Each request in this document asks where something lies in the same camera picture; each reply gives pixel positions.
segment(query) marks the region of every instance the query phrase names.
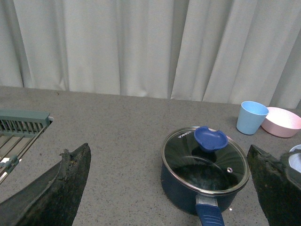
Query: white curtain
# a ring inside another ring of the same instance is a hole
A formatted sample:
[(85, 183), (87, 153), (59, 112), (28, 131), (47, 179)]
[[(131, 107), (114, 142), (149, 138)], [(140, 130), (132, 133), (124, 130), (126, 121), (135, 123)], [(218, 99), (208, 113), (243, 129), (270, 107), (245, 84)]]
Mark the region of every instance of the white curtain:
[(0, 85), (300, 108), (300, 0), (2, 0)]

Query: metal rack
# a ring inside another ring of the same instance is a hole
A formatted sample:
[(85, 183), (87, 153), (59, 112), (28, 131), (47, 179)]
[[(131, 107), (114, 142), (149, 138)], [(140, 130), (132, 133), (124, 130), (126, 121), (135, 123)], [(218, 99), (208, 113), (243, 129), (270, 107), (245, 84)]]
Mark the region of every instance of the metal rack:
[(49, 125), (47, 112), (0, 109), (0, 184)]

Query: blue cup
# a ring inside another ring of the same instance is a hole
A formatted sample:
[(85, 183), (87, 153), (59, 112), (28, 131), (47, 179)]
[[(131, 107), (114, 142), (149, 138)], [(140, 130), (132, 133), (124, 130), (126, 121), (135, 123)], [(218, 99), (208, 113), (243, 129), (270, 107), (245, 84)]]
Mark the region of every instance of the blue cup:
[(268, 113), (266, 106), (254, 101), (244, 101), (240, 107), (236, 128), (241, 133), (252, 135), (258, 130)]

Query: white bowl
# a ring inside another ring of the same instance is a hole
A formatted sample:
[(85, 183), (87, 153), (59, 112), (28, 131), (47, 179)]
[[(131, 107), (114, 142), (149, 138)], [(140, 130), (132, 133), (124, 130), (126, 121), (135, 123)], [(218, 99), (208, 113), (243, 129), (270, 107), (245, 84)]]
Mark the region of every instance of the white bowl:
[[(293, 152), (295, 149), (301, 150), (301, 145), (296, 145), (295, 147), (293, 147), (290, 150), (290, 152)], [(293, 169), (295, 169), (299, 173), (301, 173), (301, 153), (296, 153), (296, 154), (291, 155), (288, 158), (288, 162)]]

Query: pink bowl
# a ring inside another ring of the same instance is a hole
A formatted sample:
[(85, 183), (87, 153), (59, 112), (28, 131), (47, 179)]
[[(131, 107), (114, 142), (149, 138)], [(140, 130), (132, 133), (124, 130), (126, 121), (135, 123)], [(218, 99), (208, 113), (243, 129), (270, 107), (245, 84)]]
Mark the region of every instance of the pink bowl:
[(269, 114), (261, 124), (262, 128), (277, 137), (292, 137), (301, 130), (301, 118), (285, 109), (268, 107)]

